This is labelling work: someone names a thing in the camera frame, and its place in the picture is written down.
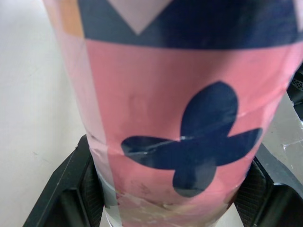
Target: cylindrical container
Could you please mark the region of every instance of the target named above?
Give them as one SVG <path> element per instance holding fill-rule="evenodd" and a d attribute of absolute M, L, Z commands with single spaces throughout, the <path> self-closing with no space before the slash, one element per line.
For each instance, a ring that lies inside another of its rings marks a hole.
<path fill-rule="evenodd" d="M 114 227 L 209 227 L 303 57 L 302 0 L 44 0 Z"/>

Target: navy blue stripe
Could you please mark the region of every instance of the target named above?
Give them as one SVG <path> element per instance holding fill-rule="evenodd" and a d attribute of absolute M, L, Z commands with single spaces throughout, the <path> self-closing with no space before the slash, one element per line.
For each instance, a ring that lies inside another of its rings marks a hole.
<path fill-rule="evenodd" d="M 107 0 L 78 0 L 93 40 L 181 49 L 247 49 L 292 44 L 298 32 L 292 0 L 174 0 L 136 35 Z"/>

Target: navy blue flower shape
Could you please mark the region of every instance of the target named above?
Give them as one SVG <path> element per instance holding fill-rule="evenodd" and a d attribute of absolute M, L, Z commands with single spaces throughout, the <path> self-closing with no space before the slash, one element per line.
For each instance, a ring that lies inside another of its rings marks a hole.
<path fill-rule="evenodd" d="M 180 141 L 132 136 L 122 142 L 123 152 L 141 165 L 175 170 L 175 191 L 184 197 L 196 196 L 213 181 L 217 166 L 246 156 L 262 134 L 257 128 L 228 137 L 237 110 L 233 89 L 223 82 L 211 84 L 188 103 Z"/>

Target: white floor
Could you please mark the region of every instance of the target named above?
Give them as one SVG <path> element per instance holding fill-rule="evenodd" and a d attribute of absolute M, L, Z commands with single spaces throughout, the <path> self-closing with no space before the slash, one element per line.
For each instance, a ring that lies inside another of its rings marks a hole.
<path fill-rule="evenodd" d="M 23 225 L 83 134 L 42 1 L 0 0 L 1 227 Z M 238 226 L 234 206 L 217 225 Z"/>

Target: white triangle pattern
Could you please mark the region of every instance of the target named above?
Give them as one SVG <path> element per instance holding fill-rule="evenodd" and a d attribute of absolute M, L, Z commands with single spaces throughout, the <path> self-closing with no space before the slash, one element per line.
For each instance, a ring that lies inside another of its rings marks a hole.
<path fill-rule="evenodd" d="M 303 0 L 293 0 L 297 16 L 298 31 L 303 31 Z"/>
<path fill-rule="evenodd" d="M 107 0 L 139 35 L 173 0 Z"/>

